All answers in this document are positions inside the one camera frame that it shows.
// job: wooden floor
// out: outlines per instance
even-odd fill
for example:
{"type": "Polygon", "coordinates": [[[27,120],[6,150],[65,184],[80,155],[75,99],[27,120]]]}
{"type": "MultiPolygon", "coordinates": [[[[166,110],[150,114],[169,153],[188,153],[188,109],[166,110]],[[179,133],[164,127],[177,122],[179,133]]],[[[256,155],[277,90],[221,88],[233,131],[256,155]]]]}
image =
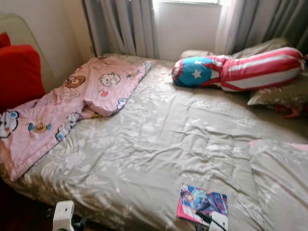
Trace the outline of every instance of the wooden floor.
{"type": "MultiPolygon", "coordinates": [[[[22,196],[8,187],[0,178],[0,230],[52,231],[49,206],[22,196]]],[[[89,222],[85,231],[113,231],[89,222]]]]}

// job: wall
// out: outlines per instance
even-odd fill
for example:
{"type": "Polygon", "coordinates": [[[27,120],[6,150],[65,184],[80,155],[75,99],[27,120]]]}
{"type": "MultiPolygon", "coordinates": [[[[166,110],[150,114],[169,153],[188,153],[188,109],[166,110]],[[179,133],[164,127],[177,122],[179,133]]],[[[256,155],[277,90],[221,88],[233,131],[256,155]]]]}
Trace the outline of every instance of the wall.
{"type": "Polygon", "coordinates": [[[159,58],[176,61],[185,50],[214,51],[220,5],[154,1],[159,58]]]}
{"type": "Polygon", "coordinates": [[[83,63],[62,0],[0,0],[0,13],[25,19],[55,76],[55,87],[83,63]]]}
{"type": "Polygon", "coordinates": [[[82,62],[86,63],[94,57],[94,52],[81,0],[63,0],[63,6],[75,35],[82,62]]]}

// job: pink blanket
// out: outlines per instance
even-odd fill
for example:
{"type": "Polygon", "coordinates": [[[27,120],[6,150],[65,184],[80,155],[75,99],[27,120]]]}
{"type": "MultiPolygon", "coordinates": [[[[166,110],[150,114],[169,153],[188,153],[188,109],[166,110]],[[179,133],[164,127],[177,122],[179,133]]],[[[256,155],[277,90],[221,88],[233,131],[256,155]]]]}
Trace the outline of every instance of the pink blanket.
{"type": "Polygon", "coordinates": [[[126,103],[151,64],[92,58],[39,100],[0,115],[0,157],[12,181],[84,118],[111,116],[126,103]]]}

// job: beige bedsheet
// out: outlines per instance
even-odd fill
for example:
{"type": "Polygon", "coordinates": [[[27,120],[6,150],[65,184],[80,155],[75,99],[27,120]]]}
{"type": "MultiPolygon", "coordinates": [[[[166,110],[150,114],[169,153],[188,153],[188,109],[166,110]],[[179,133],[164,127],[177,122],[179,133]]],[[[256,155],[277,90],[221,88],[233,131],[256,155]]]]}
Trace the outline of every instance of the beige bedsheet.
{"type": "Polygon", "coordinates": [[[173,64],[154,61],[118,114],[79,122],[15,183],[1,167],[4,180],[50,205],[73,200],[120,231],[194,230],[175,215],[185,182],[228,196],[230,231],[263,230],[248,141],[308,143],[307,120],[248,107],[243,93],[177,87],[173,64]]]}

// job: floral pattern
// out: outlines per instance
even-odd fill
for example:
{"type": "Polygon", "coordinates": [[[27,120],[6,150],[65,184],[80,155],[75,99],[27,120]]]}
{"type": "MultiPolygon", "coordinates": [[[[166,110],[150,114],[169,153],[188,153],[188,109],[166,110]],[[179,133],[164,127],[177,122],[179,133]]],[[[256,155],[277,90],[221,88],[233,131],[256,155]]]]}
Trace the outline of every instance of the floral pattern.
{"type": "Polygon", "coordinates": [[[250,154],[265,231],[306,230],[308,145],[259,140],[250,154]]]}
{"type": "Polygon", "coordinates": [[[80,216],[118,231],[194,231],[176,218],[184,182],[227,195],[230,231],[259,231],[248,141],[305,141],[304,120],[251,109],[244,94],[177,87],[173,65],[153,60],[119,113],[78,122],[14,183],[0,163],[2,178],[50,205],[73,200],[80,216]]]}

